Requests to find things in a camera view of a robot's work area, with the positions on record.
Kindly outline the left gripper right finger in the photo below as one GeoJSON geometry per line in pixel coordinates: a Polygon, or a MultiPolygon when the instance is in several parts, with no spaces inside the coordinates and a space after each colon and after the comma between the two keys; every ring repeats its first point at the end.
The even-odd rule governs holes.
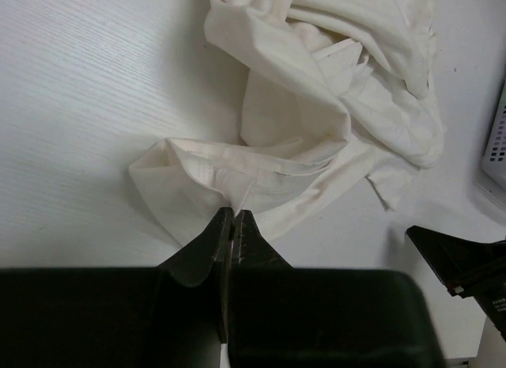
{"type": "Polygon", "coordinates": [[[425,298],[390,270],[295,268],[250,211],[235,221],[228,277],[233,367],[442,367],[425,298]]]}

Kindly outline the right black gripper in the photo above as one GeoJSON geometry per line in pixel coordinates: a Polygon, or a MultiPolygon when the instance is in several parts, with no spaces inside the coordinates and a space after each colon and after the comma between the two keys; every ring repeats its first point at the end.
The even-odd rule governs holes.
{"type": "Polygon", "coordinates": [[[420,226],[406,231],[451,296],[474,296],[505,340],[505,242],[479,243],[420,226]]]}

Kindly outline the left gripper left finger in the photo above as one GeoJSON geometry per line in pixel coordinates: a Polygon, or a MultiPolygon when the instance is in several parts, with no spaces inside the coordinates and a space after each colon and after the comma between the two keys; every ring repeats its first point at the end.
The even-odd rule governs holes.
{"type": "Polygon", "coordinates": [[[155,267],[2,269],[2,366],[218,367],[232,224],[221,208],[155,267]]]}

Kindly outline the cream white t-shirt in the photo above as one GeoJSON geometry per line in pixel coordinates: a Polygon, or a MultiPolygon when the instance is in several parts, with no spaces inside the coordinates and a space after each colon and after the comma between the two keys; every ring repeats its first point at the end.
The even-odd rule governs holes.
{"type": "Polygon", "coordinates": [[[181,245],[218,209],[273,240],[369,179],[397,208],[444,152],[432,0],[210,0],[206,39],[249,69],[241,144],[167,138],[129,168],[181,245]]]}

